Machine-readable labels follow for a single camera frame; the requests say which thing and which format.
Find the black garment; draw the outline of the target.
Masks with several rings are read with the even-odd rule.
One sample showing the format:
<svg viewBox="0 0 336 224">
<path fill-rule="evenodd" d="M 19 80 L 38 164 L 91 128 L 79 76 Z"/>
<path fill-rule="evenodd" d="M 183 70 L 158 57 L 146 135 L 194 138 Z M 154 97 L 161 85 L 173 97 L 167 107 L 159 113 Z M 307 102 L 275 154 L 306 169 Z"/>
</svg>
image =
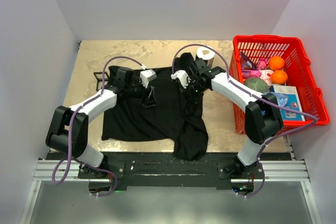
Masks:
<svg viewBox="0 0 336 224">
<path fill-rule="evenodd" d="M 170 138 L 173 155 L 184 160 L 199 160 L 208 146 L 208 133 L 202 119 L 203 100 L 194 103 L 171 79 L 171 67 L 154 69 L 151 81 L 156 105 L 144 107 L 140 99 L 119 101 L 103 116 L 102 140 L 146 142 Z"/>
</svg>

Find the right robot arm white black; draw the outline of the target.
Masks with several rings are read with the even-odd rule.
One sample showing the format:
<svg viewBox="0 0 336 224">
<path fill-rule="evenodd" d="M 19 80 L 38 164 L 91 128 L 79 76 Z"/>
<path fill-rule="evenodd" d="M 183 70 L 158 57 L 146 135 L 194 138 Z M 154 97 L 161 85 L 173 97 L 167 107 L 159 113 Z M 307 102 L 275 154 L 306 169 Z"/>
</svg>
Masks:
<svg viewBox="0 0 336 224">
<path fill-rule="evenodd" d="M 192 62 L 190 73 L 178 70 L 171 78 L 180 83 L 181 91 L 193 102 L 197 102 L 204 91 L 211 90 L 222 94 L 244 112 L 247 140 L 224 171 L 239 178 L 250 175 L 266 142 L 283 127 L 275 95 L 252 90 L 233 79 L 223 68 L 211 68 L 202 59 Z"/>
</svg>

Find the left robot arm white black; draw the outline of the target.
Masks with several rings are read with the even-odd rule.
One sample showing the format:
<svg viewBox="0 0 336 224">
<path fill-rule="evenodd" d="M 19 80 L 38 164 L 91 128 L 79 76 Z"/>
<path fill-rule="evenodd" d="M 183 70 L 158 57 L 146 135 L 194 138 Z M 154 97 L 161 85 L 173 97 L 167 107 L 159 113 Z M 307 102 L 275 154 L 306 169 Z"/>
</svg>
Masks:
<svg viewBox="0 0 336 224">
<path fill-rule="evenodd" d="M 116 76 L 92 97 L 70 107 L 55 109 L 46 137 L 46 145 L 88 164 L 97 178 L 108 174 L 109 165 L 104 155 L 88 144 L 88 126 L 105 111 L 128 99 L 139 99 L 145 107 L 156 105 L 154 88 L 150 82 L 156 78 L 152 69 L 135 73 L 120 67 Z"/>
</svg>

